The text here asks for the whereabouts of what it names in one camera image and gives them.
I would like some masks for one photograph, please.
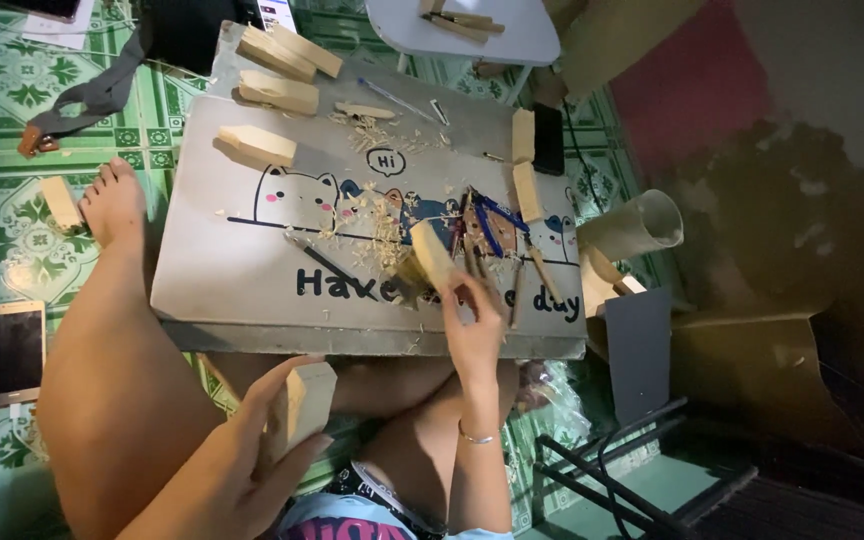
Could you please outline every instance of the paper sheet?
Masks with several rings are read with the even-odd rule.
[[[86,31],[89,30],[93,6],[95,0],[81,0],[70,23],[30,14],[22,29],[22,38],[81,51],[86,47]]]

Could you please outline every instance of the wall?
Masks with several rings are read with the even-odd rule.
[[[864,397],[864,0],[709,0],[611,90],[690,300],[832,302]]]

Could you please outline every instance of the speech bubble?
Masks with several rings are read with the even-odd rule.
[[[371,170],[389,178],[405,170],[405,155],[391,148],[372,148],[366,153],[366,163]]]

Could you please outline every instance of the phone screen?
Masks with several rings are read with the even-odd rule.
[[[42,312],[0,315],[0,394],[42,386]]]
[[[39,12],[62,19],[71,19],[79,8],[79,0],[0,0],[20,10]]]

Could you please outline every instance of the shorts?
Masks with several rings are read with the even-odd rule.
[[[359,461],[353,460],[338,470],[335,479],[321,491],[333,495],[356,495],[372,501],[389,510],[418,540],[442,540],[446,536],[445,523],[422,516],[402,504],[396,497],[396,492],[369,474],[365,465]]]

